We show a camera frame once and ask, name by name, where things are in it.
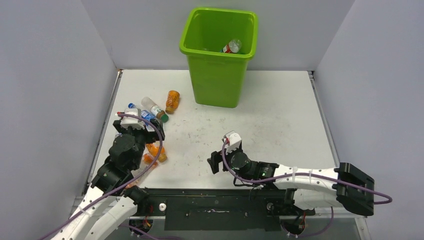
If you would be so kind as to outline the small orange label bottle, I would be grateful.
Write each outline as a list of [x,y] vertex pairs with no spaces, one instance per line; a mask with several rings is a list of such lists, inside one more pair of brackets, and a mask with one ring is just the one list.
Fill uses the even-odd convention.
[[165,148],[162,147],[160,149],[160,146],[156,143],[150,143],[150,144],[146,144],[146,149],[148,150],[148,152],[153,156],[153,157],[157,157],[157,160],[160,163],[165,162],[168,159],[168,156],[166,155],[166,151]]

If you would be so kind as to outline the red label bottle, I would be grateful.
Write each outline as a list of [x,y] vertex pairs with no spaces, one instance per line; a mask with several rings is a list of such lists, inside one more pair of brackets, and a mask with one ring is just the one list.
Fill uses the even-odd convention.
[[221,53],[239,54],[242,48],[242,42],[239,39],[232,39],[221,50]]

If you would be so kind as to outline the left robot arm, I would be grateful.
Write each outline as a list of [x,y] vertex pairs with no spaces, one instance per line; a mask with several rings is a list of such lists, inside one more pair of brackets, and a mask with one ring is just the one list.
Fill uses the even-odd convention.
[[103,211],[136,180],[133,171],[141,165],[146,144],[163,142],[163,123],[157,118],[143,119],[122,114],[113,122],[118,132],[104,164],[93,177],[90,187],[67,223],[54,231],[54,240],[103,240],[126,217],[144,215],[149,210],[146,193],[137,186],[119,202],[121,210]]

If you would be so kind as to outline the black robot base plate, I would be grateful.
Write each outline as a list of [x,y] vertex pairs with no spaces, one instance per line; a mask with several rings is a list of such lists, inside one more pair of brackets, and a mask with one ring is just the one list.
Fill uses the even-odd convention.
[[166,231],[279,231],[315,210],[294,205],[293,189],[145,188],[131,220],[164,219]]

